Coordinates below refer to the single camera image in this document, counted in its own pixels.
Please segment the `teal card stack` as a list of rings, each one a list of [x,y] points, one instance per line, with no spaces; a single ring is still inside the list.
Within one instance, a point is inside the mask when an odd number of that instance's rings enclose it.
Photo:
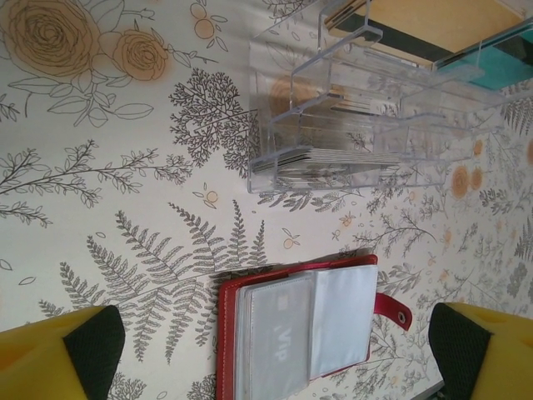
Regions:
[[[442,72],[460,73],[461,80],[488,90],[533,78],[533,26],[501,34],[435,63]]]

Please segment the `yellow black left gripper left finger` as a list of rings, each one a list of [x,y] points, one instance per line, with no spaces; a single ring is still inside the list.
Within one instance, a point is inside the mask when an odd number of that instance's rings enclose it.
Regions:
[[[0,332],[0,400],[107,400],[124,344],[113,305]]]

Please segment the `silver VIP card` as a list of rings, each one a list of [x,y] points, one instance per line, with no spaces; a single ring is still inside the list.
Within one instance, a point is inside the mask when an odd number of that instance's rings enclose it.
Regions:
[[[309,379],[311,284],[289,281],[251,291],[250,400],[283,400]]]

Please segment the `black card stack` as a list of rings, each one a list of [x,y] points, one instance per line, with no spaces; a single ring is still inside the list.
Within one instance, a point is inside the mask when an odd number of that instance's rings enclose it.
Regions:
[[[400,166],[404,160],[394,154],[365,152],[355,149],[289,147],[253,158],[250,174],[267,173],[366,173]]]

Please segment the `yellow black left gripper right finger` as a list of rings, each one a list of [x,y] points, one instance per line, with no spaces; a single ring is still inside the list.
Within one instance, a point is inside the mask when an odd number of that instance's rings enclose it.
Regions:
[[[533,319],[440,302],[428,339],[448,400],[533,400]]]

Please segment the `orange card stack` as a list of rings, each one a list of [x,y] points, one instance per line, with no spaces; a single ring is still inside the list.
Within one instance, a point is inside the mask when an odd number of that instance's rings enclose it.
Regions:
[[[503,0],[346,0],[324,25],[343,38],[368,23],[382,31],[373,52],[428,68],[525,20]]]

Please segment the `red leather card holder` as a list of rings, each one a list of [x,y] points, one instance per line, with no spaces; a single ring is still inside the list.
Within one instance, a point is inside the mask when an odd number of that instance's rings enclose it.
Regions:
[[[250,400],[253,289],[300,280],[311,284],[306,388],[317,378],[368,360],[376,315],[391,320],[403,330],[410,328],[411,310],[378,292],[377,278],[377,256],[365,255],[277,268],[223,283],[218,302],[216,400]]]

